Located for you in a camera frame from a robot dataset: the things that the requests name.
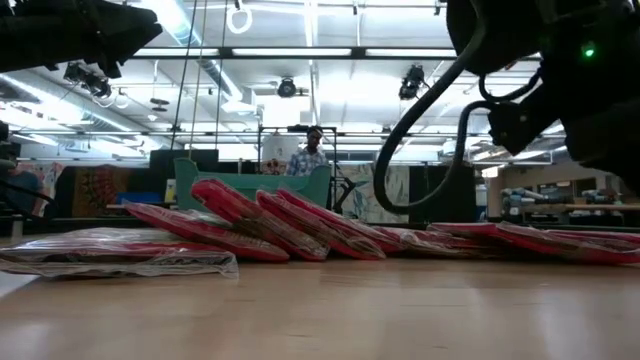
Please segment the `robotic arm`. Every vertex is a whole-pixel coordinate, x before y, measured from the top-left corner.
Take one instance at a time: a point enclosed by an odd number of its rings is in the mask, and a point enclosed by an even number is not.
[[[513,155],[560,119],[575,161],[612,172],[640,191],[636,164],[628,157],[640,145],[638,0],[449,0],[447,26],[458,59],[400,120],[378,158],[374,189],[386,210],[407,214],[446,194],[462,164],[469,115],[477,108],[490,110],[494,143]],[[529,84],[501,97],[486,91],[488,74],[536,52],[543,60]],[[384,180],[393,152],[463,70],[480,77],[485,100],[462,111],[447,176],[424,199],[406,206],[392,204]]]

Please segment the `person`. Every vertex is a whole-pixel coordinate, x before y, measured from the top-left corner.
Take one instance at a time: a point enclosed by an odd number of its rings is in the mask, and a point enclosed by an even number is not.
[[[9,161],[13,162],[16,167],[14,169],[10,169],[0,175],[0,179],[7,182],[13,186],[19,186],[21,188],[31,190],[34,192],[38,192],[42,194],[42,183],[40,179],[28,171],[22,171],[18,169],[18,160],[16,153],[9,152]],[[42,199],[35,197],[33,195],[24,194],[19,191],[15,191],[13,189],[2,189],[0,191],[4,192],[4,195],[13,202],[19,209],[28,212],[30,214],[39,216],[40,208],[42,207]]]
[[[322,139],[322,128],[311,126],[307,130],[307,146],[291,156],[285,175],[309,176],[313,169],[328,165],[327,157],[318,149]]]

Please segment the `green chair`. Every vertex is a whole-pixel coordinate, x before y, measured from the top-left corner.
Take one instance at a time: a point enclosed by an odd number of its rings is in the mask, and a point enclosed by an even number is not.
[[[191,186],[197,181],[206,179],[218,179],[252,201],[255,201],[258,189],[275,191],[278,187],[284,186],[322,207],[327,204],[331,180],[329,166],[318,166],[309,176],[275,176],[200,172],[196,163],[187,158],[175,159],[173,163],[176,170],[176,196],[180,210],[208,211],[191,196]]]

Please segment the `table surface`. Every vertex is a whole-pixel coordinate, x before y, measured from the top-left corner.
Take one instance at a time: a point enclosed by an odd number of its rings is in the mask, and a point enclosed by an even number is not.
[[[444,260],[0,275],[0,358],[638,359],[640,269]]]

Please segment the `plaid shirt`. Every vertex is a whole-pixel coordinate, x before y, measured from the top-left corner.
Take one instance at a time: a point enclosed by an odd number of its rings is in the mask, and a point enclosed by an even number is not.
[[[307,148],[298,150],[291,156],[287,164],[287,176],[309,176],[313,169],[321,165],[328,165],[327,157],[317,151],[315,154],[309,153]]]

